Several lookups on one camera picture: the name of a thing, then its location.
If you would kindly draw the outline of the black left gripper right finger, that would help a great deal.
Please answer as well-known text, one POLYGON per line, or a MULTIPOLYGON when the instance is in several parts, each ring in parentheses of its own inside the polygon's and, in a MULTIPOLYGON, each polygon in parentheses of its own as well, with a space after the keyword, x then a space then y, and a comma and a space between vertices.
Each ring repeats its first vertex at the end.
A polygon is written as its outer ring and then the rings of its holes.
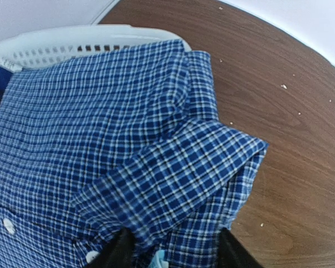
POLYGON ((219 268, 263 268, 227 228, 219 233, 219 268))

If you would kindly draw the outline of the blue small-check long sleeve shirt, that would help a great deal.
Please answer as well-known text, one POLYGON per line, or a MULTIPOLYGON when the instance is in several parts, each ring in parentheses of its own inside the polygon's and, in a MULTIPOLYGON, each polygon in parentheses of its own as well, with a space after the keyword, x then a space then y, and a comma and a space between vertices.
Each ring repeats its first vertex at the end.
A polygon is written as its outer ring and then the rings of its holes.
POLYGON ((217 267, 267 143, 218 117, 210 55, 181 40, 13 73, 0 103, 0 267, 217 267))

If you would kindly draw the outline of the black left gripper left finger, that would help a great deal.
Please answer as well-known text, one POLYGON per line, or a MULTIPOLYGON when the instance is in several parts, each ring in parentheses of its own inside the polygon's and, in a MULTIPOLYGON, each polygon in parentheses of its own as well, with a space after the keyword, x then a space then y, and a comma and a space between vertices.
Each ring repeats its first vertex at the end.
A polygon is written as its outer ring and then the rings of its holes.
POLYGON ((132 267, 133 252, 134 234, 128 228, 123 228, 95 257, 91 262, 91 267, 132 267))

